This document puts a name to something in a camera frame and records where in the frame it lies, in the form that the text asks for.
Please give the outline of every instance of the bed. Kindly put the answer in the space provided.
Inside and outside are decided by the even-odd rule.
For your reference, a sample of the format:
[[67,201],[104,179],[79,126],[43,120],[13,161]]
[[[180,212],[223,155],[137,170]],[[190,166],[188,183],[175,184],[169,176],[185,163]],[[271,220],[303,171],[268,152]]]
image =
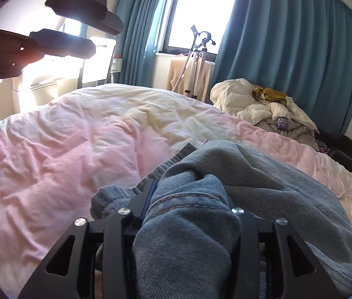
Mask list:
[[160,89],[107,84],[0,122],[0,287],[16,298],[98,188],[133,186],[187,142],[245,143],[327,186],[352,225],[352,173],[307,145]]

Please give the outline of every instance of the blue curtain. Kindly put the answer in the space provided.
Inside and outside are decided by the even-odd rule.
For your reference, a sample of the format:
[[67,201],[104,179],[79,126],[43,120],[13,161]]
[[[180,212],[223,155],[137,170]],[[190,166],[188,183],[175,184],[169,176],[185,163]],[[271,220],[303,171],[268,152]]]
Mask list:
[[115,14],[126,31],[119,34],[116,57],[123,59],[118,83],[151,86],[156,35],[166,0],[119,0]]
[[243,77],[292,96],[337,137],[352,118],[352,10],[341,0],[235,0],[211,85]]

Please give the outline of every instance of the hanging sweater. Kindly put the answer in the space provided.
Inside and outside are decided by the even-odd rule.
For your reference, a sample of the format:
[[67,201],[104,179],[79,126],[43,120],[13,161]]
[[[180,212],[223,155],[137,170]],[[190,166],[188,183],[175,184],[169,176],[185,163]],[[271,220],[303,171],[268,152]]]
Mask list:
[[[187,60],[187,56],[184,56],[182,54],[177,55],[172,58],[172,60],[170,62],[169,75],[167,77],[167,89],[168,90],[171,91],[175,87],[177,80],[179,79],[179,76],[181,74],[181,71],[183,70],[183,67],[184,67],[186,60]],[[191,57],[188,61],[184,75],[181,78],[179,87],[176,90],[176,92],[179,94],[184,94],[184,91],[188,89],[188,82],[190,80],[192,60],[193,60],[193,58]],[[195,77],[198,76],[198,71],[199,71],[200,65],[201,65],[201,60],[199,60],[197,62]],[[201,80],[199,82],[196,81],[196,83],[195,83],[194,94],[197,96],[197,100],[199,100],[199,101],[202,101],[202,102],[206,101],[206,96],[208,94],[209,81],[211,79],[211,70],[212,70],[212,66],[208,62],[205,62]]]

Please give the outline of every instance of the denim seam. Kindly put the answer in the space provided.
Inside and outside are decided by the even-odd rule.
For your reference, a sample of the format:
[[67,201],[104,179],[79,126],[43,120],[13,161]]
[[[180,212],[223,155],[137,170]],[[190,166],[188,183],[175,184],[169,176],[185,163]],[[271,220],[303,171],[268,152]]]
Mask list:
[[159,216],[159,215],[161,215],[161,214],[167,213],[168,211],[173,210],[173,209],[190,208],[190,207],[193,207],[193,208],[219,209],[219,207],[217,207],[217,206],[206,206],[206,205],[178,205],[178,206],[170,207],[170,208],[168,208],[168,209],[159,211],[157,214],[153,215],[152,217],[149,217],[149,219],[155,218],[155,217],[157,217],[157,216]]
[[107,208],[111,203],[113,203],[113,202],[116,201],[116,200],[119,200],[119,199],[131,199],[131,198],[132,198],[132,197],[126,197],[126,196],[124,196],[124,197],[119,197],[119,198],[112,199],[112,200],[104,207],[104,209]]
[[207,198],[212,198],[215,200],[220,200],[223,204],[227,205],[227,203],[225,203],[223,201],[223,199],[221,199],[221,197],[215,196],[215,195],[203,195],[201,193],[194,193],[194,192],[188,192],[188,193],[183,193],[181,195],[171,195],[171,196],[165,196],[160,200],[155,200],[154,204],[149,208],[149,211],[151,209],[153,209],[154,207],[158,206],[160,203],[167,201],[167,200],[171,200],[171,199],[176,199],[176,198],[182,198],[182,197],[189,197],[189,196],[195,196],[195,197],[207,197]]
[[[307,241],[305,241],[306,244],[310,245],[309,248],[310,250],[314,253],[315,251],[320,251],[318,250],[314,245],[311,245],[310,243],[308,243]],[[325,259],[323,259],[323,257],[321,257],[320,255],[316,255],[317,259],[323,263],[322,265],[323,266],[327,266],[327,261]],[[345,276],[343,275],[339,270],[333,270],[333,273],[334,273],[334,278],[337,278],[338,277],[338,281],[341,281],[344,280],[343,278],[347,278],[349,279],[350,282],[352,282],[352,278],[348,277],[348,276]]]

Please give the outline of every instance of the garment steamer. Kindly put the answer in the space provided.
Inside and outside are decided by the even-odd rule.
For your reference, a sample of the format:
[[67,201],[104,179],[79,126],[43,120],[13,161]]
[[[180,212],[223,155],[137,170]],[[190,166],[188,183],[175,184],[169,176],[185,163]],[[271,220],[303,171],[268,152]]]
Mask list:
[[[172,91],[176,92],[177,88],[179,87],[181,79],[183,78],[185,70],[187,68],[188,61],[192,56],[193,61],[191,64],[190,78],[188,81],[188,87],[186,90],[184,90],[184,93],[185,93],[185,96],[196,99],[199,91],[197,87],[199,87],[202,84],[202,73],[203,73],[204,64],[205,64],[205,60],[208,52],[208,49],[206,48],[206,44],[212,41],[212,45],[214,46],[216,45],[216,43],[213,41],[212,35],[208,31],[202,31],[201,33],[199,33],[195,25],[191,27],[191,30],[194,35],[193,45],[191,46],[191,49],[188,53],[183,70],[181,71],[179,79],[177,80],[176,85]],[[197,45],[196,44],[197,38],[200,37],[202,34],[206,34],[206,37],[202,39],[199,45]]]

